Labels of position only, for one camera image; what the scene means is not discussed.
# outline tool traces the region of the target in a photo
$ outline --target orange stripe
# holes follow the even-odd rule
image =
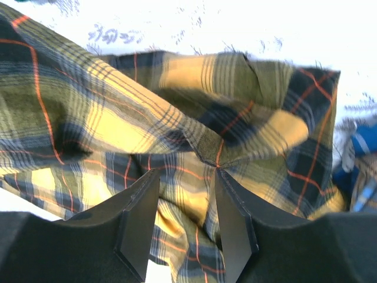
[[[28,47],[28,48],[32,48],[29,44],[26,44],[24,42],[17,41],[17,40],[5,40],[3,38],[0,38],[0,43],[18,44],[18,45],[22,45],[22,46],[25,46],[25,47]]]
[[[121,176],[121,177],[125,177],[124,174],[121,174],[113,169],[110,169],[108,167],[106,167],[106,165],[103,165],[101,162],[97,161],[97,160],[90,160],[90,159],[84,159],[83,162],[88,162],[88,163],[93,163],[93,164],[97,164],[97,165],[100,165],[103,169],[105,170],[108,170],[109,172],[115,174],[115,175],[118,175],[118,176]],[[130,178],[130,177],[127,177],[127,180],[131,180],[131,181],[136,181],[136,179],[133,179],[133,178]]]
[[[128,176],[128,171],[130,171],[130,167],[131,167],[131,156],[128,157],[128,163],[127,163],[127,168],[125,169],[125,172],[124,172],[124,189],[127,188],[127,176]]]
[[[53,151],[55,153],[56,158],[60,162],[60,164],[64,165],[64,162],[60,159],[60,156],[59,156],[59,154],[58,154],[58,152],[57,152],[57,150],[55,148],[54,134],[52,132],[51,122],[49,120],[45,104],[43,103],[43,100],[42,100],[41,89],[39,88],[39,74],[38,74],[37,53],[35,52],[35,49],[32,48],[32,47],[30,47],[30,52],[31,52],[31,57],[32,57],[32,60],[33,60],[33,65],[34,65],[35,92],[37,93],[39,104],[41,105],[43,114],[45,116],[45,121],[47,123],[48,131],[49,131],[49,136],[50,136],[50,139],[51,139],[52,149],[53,149]]]
[[[14,182],[16,183],[17,189],[20,192],[21,190],[19,189],[18,182],[17,182],[17,174],[14,174]]]
[[[156,240],[156,241],[159,241],[159,242],[163,243],[164,245],[167,245],[167,246],[171,247],[172,249],[175,249],[176,251],[184,252],[185,254],[187,253],[187,250],[185,250],[185,249],[181,249],[181,248],[178,248],[177,246],[174,246],[172,243],[169,243],[169,242],[167,242],[167,241],[164,241],[164,240],[162,240],[162,239],[160,239],[160,238],[156,238],[156,237],[152,237],[152,238],[153,238],[154,240]],[[187,255],[186,255],[186,258],[187,258],[189,261],[197,261],[197,258],[192,258],[192,257],[187,256]],[[201,264],[201,267],[204,268],[204,269],[207,269],[207,270],[209,270],[209,271],[212,271],[212,272],[214,272],[214,273],[218,273],[218,274],[225,273],[225,270],[223,270],[223,269],[213,269],[213,268],[211,268],[211,267],[209,267],[209,266],[207,266],[207,265],[202,265],[202,264]]]
[[[145,166],[142,166],[144,169],[147,169],[147,170],[150,170],[149,167],[145,167]],[[161,170],[161,169],[166,169],[166,168],[172,168],[172,169],[176,169],[176,170],[179,170],[179,171],[183,171],[184,173],[187,173],[187,174],[190,174],[196,178],[198,178],[199,180],[209,180],[211,179],[210,177],[202,177],[202,176],[199,176],[198,174],[195,174],[194,172],[186,169],[186,168],[183,168],[183,167],[178,167],[178,166],[173,166],[173,165],[165,165],[165,166],[161,166],[161,167],[156,167],[154,169],[157,169],[157,170]]]
[[[317,142],[317,146],[316,146],[316,151],[314,153],[314,156],[313,156],[313,162],[312,162],[312,165],[309,169],[309,173],[307,174],[307,178],[310,179],[310,177],[312,176],[312,173],[313,173],[313,169],[314,169],[314,166],[315,166],[315,163],[316,163],[316,159],[317,159],[317,156],[318,156],[318,152],[319,152],[319,146],[320,146],[320,141],[321,141],[321,138],[322,138],[322,135],[323,135],[323,131],[325,130],[325,127],[326,127],[326,124],[327,124],[327,121],[330,117],[330,113],[332,111],[332,107],[334,105],[334,102],[335,102],[335,98],[336,98],[336,95],[337,95],[337,89],[335,89],[334,91],[334,95],[331,99],[331,105],[330,105],[330,108],[328,109],[328,111],[326,112],[326,115],[325,115],[325,118],[323,119],[323,124],[322,124],[322,127],[320,129],[320,132],[319,132],[319,135],[318,135],[318,142]],[[299,199],[297,201],[297,206],[296,206],[296,209],[295,211],[293,211],[292,214],[296,215],[299,211],[299,208],[300,208],[300,204],[301,204],[301,201],[304,197],[304,194],[306,192],[306,188],[307,188],[307,184],[308,182],[305,181],[305,184],[304,184],[304,187],[302,188],[302,191],[301,191],[301,194],[299,196]]]
[[[288,172],[288,174],[290,174],[290,175],[293,176],[293,177],[296,177],[296,178],[298,178],[298,179],[300,179],[300,180],[303,180],[303,181],[305,181],[305,182],[309,182],[310,184],[316,186],[316,188],[318,189],[318,191],[319,191],[319,193],[320,193],[321,196],[324,196],[324,195],[327,194],[328,192],[333,192],[333,191],[334,191],[334,189],[326,189],[326,190],[322,190],[322,189],[320,188],[320,186],[318,185],[317,182],[315,182],[314,180],[312,180],[312,179],[310,179],[310,178],[308,178],[308,177],[306,177],[306,176],[304,176],[304,175],[294,173],[294,172],[292,172],[292,171],[290,171],[290,170],[288,170],[288,169],[287,169],[287,172]]]
[[[148,157],[148,170],[151,170],[151,155]]]
[[[203,265],[201,264],[201,262],[199,260],[199,228],[198,228],[198,226],[196,226],[195,240],[196,240],[196,259],[198,260],[198,263],[200,264],[201,270],[203,271],[204,277],[205,277],[205,279],[207,281],[207,273],[204,271]]]
[[[314,75],[310,72],[305,71],[304,69],[300,69],[301,73],[307,75],[309,78],[311,78],[314,81],[315,86],[318,88],[318,90],[328,99],[331,101],[332,97],[331,95],[323,89],[323,87],[320,86]]]
[[[225,127],[224,130],[221,131],[220,135],[222,136],[222,135],[224,135],[227,131],[229,131],[229,129],[230,129],[234,124],[236,124],[238,120],[240,120],[240,118],[242,118],[243,116],[245,116],[245,114],[247,114],[247,113],[252,109],[253,105],[254,105],[254,101],[250,101],[249,105],[248,105],[244,110],[242,110],[242,111],[237,115],[237,117],[234,118],[233,121],[230,122],[230,123]]]
[[[54,200],[54,199],[48,199],[48,198],[46,198],[46,197],[44,197],[44,196],[30,195],[30,194],[27,193],[27,192],[21,192],[21,193],[23,193],[24,195],[27,195],[27,196],[34,197],[34,198],[36,198],[36,199],[41,199],[41,200],[43,200],[44,202],[52,203],[53,205],[56,205],[56,206],[58,206],[58,207],[60,207],[60,208],[64,208],[64,209],[66,209],[66,210],[71,210],[71,208],[69,208],[69,207],[67,207],[67,206],[65,206],[65,205],[63,205],[63,204],[59,205],[59,204],[56,202],[56,200]]]
[[[216,167],[217,168],[220,167],[220,155],[221,155],[221,152],[223,151],[223,146],[224,146],[224,139],[220,143],[219,151],[217,152],[217,156],[216,156]]]
[[[327,79],[329,76],[328,76],[328,74],[326,74],[326,75],[323,75],[323,77],[322,78],[320,78],[319,80],[318,80],[318,83],[319,84],[322,84],[322,82],[325,80],[325,79]],[[300,106],[300,104],[304,101],[304,99],[309,95],[309,93],[314,89],[316,87],[316,85],[315,85],[315,83],[314,84],[312,84],[310,87],[308,87],[304,92],[303,92],[303,94],[298,98],[298,100],[297,100],[297,102],[296,102],[296,104],[293,106],[293,108],[291,109],[291,113],[295,113],[296,112],[296,110],[297,110],[297,108],[299,108],[299,106]]]
[[[12,21],[13,28],[18,27],[22,22],[26,21],[27,19],[29,19],[29,17],[26,16],[26,15],[23,15],[23,16],[15,19],[14,21]]]

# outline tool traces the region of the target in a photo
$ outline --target tartan cloth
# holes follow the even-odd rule
[[[98,58],[0,4],[1,186],[67,219],[158,169],[151,258],[174,282],[224,282],[217,167],[297,216],[346,209],[339,76],[241,53]]]

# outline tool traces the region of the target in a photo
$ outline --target blue fabric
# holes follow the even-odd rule
[[[366,155],[377,152],[377,124],[369,126],[358,126],[355,133],[351,135],[350,140],[355,150],[355,158],[361,158]],[[349,159],[349,156],[344,156],[343,161]],[[344,170],[344,166],[340,165],[333,171],[333,183],[349,198],[352,196],[355,188],[356,180],[359,175],[359,169],[353,165],[350,172]],[[374,208],[371,205],[373,202],[377,203],[377,181],[372,176],[366,183],[361,192],[356,195],[354,205],[350,208],[352,212],[375,212],[377,213],[377,206]]]
[[[359,126],[351,136],[355,156],[360,157],[377,151],[377,124],[373,127]]]

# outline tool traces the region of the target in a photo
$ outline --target wrinkled cloth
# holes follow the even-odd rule
[[[175,282],[224,282],[216,168],[300,217],[346,209],[339,76],[241,53],[98,58],[0,4],[0,185],[68,219],[157,169],[151,258]]]
[[[377,124],[355,125],[333,181],[350,197],[350,211],[377,212]]]

